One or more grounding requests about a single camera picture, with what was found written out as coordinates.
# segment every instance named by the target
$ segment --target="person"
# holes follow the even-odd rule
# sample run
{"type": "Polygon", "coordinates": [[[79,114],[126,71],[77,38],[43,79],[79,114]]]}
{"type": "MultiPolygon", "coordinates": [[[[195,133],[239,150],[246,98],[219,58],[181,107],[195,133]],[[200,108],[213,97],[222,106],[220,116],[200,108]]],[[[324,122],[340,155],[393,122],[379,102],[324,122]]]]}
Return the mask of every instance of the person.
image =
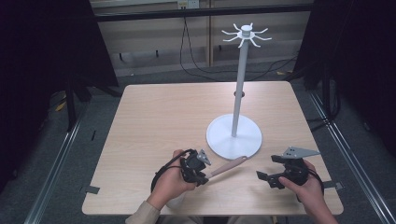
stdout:
{"type": "MultiPolygon", "coordinates": [[[[173,153],[173,157],[183,152],[183,150],[176,150],[173,153]]],[[[315,170],[315,166],[309,161],[304,161],[306,166],[315,170]]],[[[174,161],[171,166],[180,166],[180,161],[174,161]]],[[[279,182],[286,188],[292,190],[297,194],[301,203],[304,205],[305,212],[314,219],[317,224],[336,224],[338,223],[332,215],[329,207],[324,201],[321,186],[317,179],[312,175],[308,177],[308,180],[302,186],[298,186],[288,180],[285,177],[280,177],[279,182]]],[[[142,202],[137,211],[129,216],[126,220],[126,224],[154,224],[160,216],[163,207],[172,199],[181,195],[187,190],[194,190],[194,183],[187,183],[184,181],[179,168],[171,168],[166,170],[163,175],[158,179],[157,184],[148,198],[142,202]]],[[[184,221],[178,223],[198,223],[202,224],[203,219],[201,217],[184,217],[184,221]]],[[[232,223],[235,222],[235,217],[229,219],[232,223]]],[[[254,221],[245,220],[240,223],[258,223],[254,221]]]]}

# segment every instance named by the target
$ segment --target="person's right hand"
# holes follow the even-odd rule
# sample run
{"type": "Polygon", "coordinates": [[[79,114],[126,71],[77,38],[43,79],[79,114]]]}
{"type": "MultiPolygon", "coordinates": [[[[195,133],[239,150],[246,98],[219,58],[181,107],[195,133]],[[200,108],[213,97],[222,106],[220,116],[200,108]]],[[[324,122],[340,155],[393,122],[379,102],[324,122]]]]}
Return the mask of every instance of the person's right hand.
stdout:
{"type": "MultiPolygon", "coordinates": [[[[316,171],[315,166],[309,161],[304,162],[308,169],[316,171]]],[[[324,201],[320,183],[312,175],[309,175],[308,180],[301,186],[294,184],[283,176],[279,178],[279,182],[297,194],[304,205],[305,212],[311,216],[316,223],[337,223],[324,201]]]]}
{"type": "MultiPolygon", "coordinates": [[[[174,151],[173,158],[182,153],[179,149],[174,151]]],[[[174,168],[167,169],[158,179],[154,191],[151,192],[147,202],[158,210],[161,210],[171,199],[176,198],[187,190],[195,189],[196,183],[187,183],[184,181],[180,172],[180,159],[174,161],[170,166],[174,168]]]]}

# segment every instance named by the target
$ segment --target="wooden table top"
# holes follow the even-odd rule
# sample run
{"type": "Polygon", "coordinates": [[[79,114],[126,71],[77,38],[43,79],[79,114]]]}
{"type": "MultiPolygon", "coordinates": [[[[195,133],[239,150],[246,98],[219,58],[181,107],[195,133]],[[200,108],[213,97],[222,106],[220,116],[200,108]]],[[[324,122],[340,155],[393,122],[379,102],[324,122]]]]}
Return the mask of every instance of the wooden table top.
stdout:
{"type": "MultiPolygon", "coordinates": [[[[147,199],[151,180],[171,160],[175,149],[203,148],[212,165],[209,173],[227,161],[208,146],[210,122],[233,113],[236,83],[147,84],[128,86],[110,128],[82,211],[87,215],[131,215],[147,199]]],[[[179,209],[165,206],[163,215],[304,215],[288,189],[271,189],[256,171],[269,175],[284,171],[271,161],[288,147],[318,150],[289,82],[246,82],[241,115],[262,131],[259,152],[228,173],[215,176],[189,191],[179,209]]],[[[306,158],[323,181],[331,180],[321,156],[306,158]]],[[[343,212],[335,189],[325,189],[333,214],[343,212]]]]}

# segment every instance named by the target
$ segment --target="sleeve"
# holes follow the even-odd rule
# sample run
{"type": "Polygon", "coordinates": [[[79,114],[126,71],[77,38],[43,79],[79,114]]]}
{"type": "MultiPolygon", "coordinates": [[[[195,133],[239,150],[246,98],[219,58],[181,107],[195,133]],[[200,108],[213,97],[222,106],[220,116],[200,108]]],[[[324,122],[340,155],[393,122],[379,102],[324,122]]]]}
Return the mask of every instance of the sleeve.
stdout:
{"type": "Polygon", "coordinates": [[[137,211],[125,220],[126,224],[154,224],[160,211],[148,202],[144,201],[140,204],[137,211]]]}

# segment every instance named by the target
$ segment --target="round base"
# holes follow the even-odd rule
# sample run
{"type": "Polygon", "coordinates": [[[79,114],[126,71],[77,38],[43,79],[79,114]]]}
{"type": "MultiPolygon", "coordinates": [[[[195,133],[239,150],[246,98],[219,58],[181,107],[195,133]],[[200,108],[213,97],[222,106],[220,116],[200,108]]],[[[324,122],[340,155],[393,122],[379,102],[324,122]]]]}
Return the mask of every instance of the round base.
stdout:
{"type": "Polygon", "coordinates": [[[210,148],[227,160],[241,156],[253,156],[262,145],[262,132],[259,126],[245,116],[240,115],[236,137],[231,136],[233,114],[214,119],[207,128],[206,141],[210,148]]]}

